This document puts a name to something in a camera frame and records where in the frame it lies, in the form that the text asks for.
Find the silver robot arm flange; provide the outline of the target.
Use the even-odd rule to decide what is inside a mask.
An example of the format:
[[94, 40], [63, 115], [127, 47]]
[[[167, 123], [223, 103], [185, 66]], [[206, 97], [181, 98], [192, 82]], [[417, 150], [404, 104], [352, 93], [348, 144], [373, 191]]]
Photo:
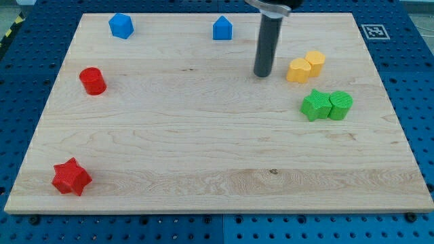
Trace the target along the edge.
[[302, 5], [303, 0], [245, 0], [245, 2], [270, 18], [281, 18], [289, 16], [294, 9]]

